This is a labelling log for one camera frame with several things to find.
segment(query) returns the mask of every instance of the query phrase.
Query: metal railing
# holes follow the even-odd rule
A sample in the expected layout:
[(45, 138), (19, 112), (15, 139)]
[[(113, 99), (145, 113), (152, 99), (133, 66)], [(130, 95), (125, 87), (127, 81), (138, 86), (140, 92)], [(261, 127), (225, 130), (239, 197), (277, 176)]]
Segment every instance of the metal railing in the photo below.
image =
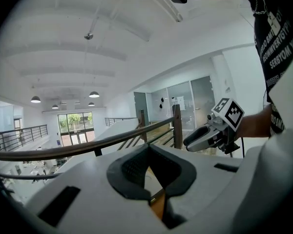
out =
[[(85, 154), (89, 152), (94, 152), (95, 156), (101, 156), (102, 148), (112, 146), (121, 142), (124, 142), (122, 145), (124, 146), (129, 140), (131, 140), (130, 143), (127, 145), (127, 147), (129, 147), (133, 143), (136, 137), (138, 138), (136, 139), (136, 141), (134, 142), (134, 145), (132, 146), (135, 146), (140, 139), (144, 140), (146, 144), (151, 144), (157, 141), (158, 139), (160, 139), (161, 137), (163, 137), (164, 135), (166, 135), (167, 133), (170, 133), (171, 131), (173, 131), (173, 135), (169, 140), (165, 141), (164, 145), (173, 139), (173, 143), (170, 145), (170, 147), (174, 146), (175, 148), (181, 149), (183, 144), (182, 144), (180, 106), (173, 105), (173, 112), (174, 112), (174, 117), (157, 122), (153, 125), (145, 126), (144, 112), (142, 110), (140, 117), (138, 119), (139, 125), (137, 126), (135, 130), (118, 134), (115, 136), (107, 137), (102, 140), (92, 141), (92, 142), (83, 143), (83, 144), (79, 144), (75, 146), (51, 148), (51, 149), (42, 150), (42, 151), (26, 151), (26, 152), (0, 151), (0, 160), (3, 160), (3, 161), (49, 160), (49, 159), (58, 159), (63, 157), (81, 155), (81, 154)], [(169, 123), (172, 123), (173, 128), (165, 131), (164, 133), (159, 134), (158, 136), (154, 137), (151, 140), (147, 140), (148, 132), (158, 129)], [(59, 176), (60, 174), (61, 173), (53, 174), (53, 175), (29, 175), (29, 176), (0, 174), (0, 188), (3, 191), (5, 191), (7, 195), (11, 193), (8, 189), (5, 188), (1, 178), (22, 179), (22, 180), (31, 180), (31, 179), (41, 180), (41, 179), (55, 178)]]
[(135, 119), (135, 118), (105, 118), (105, 124), (106, 124), (107, 127), (110, 127), (115, 122), (126, 120), (126, 119)]
[(47, 125), (0, 132), (0, 151), (12, 151), (47, 134)]

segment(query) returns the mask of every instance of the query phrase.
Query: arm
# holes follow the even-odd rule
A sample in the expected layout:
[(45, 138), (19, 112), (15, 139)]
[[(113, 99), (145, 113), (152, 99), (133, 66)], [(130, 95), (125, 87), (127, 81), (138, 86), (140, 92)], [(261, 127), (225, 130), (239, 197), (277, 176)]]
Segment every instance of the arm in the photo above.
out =
[(256, 115), (244, 117), (237, 130), (236, 139), (240, 137), (268, 137), (271, 115), (272, 106), (269, 105)]

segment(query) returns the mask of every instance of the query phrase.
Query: black and white marker cube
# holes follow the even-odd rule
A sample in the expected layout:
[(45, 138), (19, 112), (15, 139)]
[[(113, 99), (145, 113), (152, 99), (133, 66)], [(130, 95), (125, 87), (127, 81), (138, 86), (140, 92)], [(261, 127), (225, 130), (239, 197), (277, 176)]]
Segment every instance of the black and white marker cube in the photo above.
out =
[(227, 123), (235, 132), (238, 129), (244, 111), (233, 100), (229, 98), (222, 98), (220, 102), (213, 107), (212, 111), (216, 116), (219, 116), (225, 123)]

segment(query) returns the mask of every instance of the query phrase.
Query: black t-shirt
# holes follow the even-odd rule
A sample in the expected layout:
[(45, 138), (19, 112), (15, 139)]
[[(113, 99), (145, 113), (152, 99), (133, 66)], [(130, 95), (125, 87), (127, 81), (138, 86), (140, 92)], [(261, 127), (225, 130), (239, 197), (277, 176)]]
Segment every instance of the black t-shirt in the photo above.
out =
[[(267, 13), (254, 14), (254, 40), (268, 94), (293, 59), (293, 3), (287, 0), (249, 1), (253, 11), (265, 11), (264, 3), (267, 7)], [(283, 131), (282, 119), (273, 103), (271, 121), (271, 136)]]

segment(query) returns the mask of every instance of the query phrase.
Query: black slot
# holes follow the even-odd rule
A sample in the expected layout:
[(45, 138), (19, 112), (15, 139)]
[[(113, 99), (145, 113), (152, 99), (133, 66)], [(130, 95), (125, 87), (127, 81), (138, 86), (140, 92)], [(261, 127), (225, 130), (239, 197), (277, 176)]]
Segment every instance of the black slot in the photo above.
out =
[(51, 203), (49, 203), (38, 217), (49, 225), (56, 227), (79, 192), (79, 188), (67, 186)]
[(221, 170), (228, 171), (228, 172), (232, 172), (232, 173), (236, 173), (239, 169), (239, 167), (237, 166), (230, 166), (230, 165), (220, 164), (220, 163), (217, 163), (216, 165), (214, 165), (214, 167)]

